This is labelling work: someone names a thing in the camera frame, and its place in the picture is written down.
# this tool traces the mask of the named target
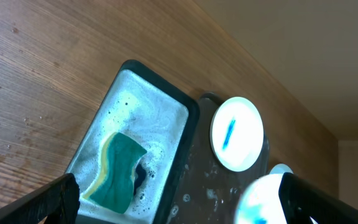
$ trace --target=green sponge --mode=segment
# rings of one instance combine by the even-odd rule
[[[101,170],[83,198],[125,213],[134,193],[135,166],[147,151],[130,137],[113,133],[101,151]]]

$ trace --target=dark brown tray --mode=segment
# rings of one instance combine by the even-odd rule
[[[209,127],[222,103],[223,100],[214,93],[205,93],[198,100],[200,121],[172,203],[172,208],[178,208],[178,211],[175,216],[170,215],[167,223],[232,224],[241,193],[251,182],[266,174],[269,160],[266,135],[258,159],[244,172],[226,169],[215,157],[209,141]],[[217,200],[207,197],[208,189],[213,190]],[[190,196],[189,202],[183,200],[186,194]]]

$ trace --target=wood grain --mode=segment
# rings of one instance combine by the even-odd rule
[[[127,59],[247,97],[271,164],[337,195],[335,137],[193,1],[0,0],[0,207],[63,174]]]

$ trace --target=blue paint streak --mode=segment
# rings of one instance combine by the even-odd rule
[[[225,150],[227,148],[227,145],[229,144],[229,140],[230,140],[231,134],[233,133],[235,123],[236,123],[236,120],[233,118],[229,124],[229,127],[227,128],[226,138],[224,139],[224,143],[223,143],[223,150]]]

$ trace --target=wet tray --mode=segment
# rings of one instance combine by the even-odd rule
[[[162,223],[199,118],[197,103],[135,60],[125,62],[66,172],[80,186],[77,223]],[[137,167],[134,198],[124,214],[82,199],[100,170],[101,146],[115,132],[147,150]]]
[[[205,93],[198,100],[200,120],[167,223],[232,224],[241,193],[267,172],[269,142],[266,135],[258,159],[244,172],[226,169],[215,157],[209,141],[209,127],[222,103],[214,93]]]

